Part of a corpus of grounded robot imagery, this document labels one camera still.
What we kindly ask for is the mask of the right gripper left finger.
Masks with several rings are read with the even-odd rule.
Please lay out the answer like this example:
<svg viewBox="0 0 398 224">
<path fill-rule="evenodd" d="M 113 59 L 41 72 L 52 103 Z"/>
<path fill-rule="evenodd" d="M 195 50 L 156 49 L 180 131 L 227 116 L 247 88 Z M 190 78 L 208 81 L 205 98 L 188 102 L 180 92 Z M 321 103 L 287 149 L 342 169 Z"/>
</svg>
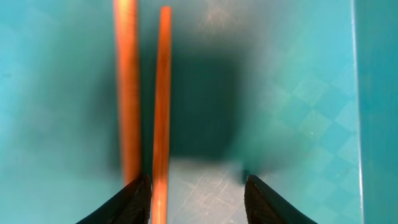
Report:
<svg viewBox="0 0 398 224">
<path fill-rule="evenodd" d="M 148 224 L 151 181 L 141 175 L 76 224 Z"/>
</svg>

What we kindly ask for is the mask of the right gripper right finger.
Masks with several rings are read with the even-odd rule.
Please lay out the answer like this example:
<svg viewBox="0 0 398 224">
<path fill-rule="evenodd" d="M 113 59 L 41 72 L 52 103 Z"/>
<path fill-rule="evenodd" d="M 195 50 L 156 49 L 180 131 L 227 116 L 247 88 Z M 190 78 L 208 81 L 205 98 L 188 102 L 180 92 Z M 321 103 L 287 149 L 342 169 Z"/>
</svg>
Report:
<svg viewBox="0 0 398 224">
<path fill-rule="evenodd" d="M 249 224 L 317 224 L 256 175 L 248 176 L 244 205 Z"/>
</svg>

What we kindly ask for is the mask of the wooden chopstick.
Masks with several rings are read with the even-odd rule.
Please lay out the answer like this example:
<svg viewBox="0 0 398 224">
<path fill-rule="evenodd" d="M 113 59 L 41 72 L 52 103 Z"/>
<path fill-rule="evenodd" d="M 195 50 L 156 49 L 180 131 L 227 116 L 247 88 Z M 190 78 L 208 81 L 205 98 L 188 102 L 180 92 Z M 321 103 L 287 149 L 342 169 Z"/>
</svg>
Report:
<svg viewBox="0 0 398 224">
<path fill-rule="evenodd" d="M 138 5 L 114 0 L 119 140 L 124 183 L 141 174 Z"/>
<path fill-rule="evenodd" d="M 152 224 L 167 223 L 171 96 L 172 8 L 163 6 L 155 83 Z"/>
</svg>

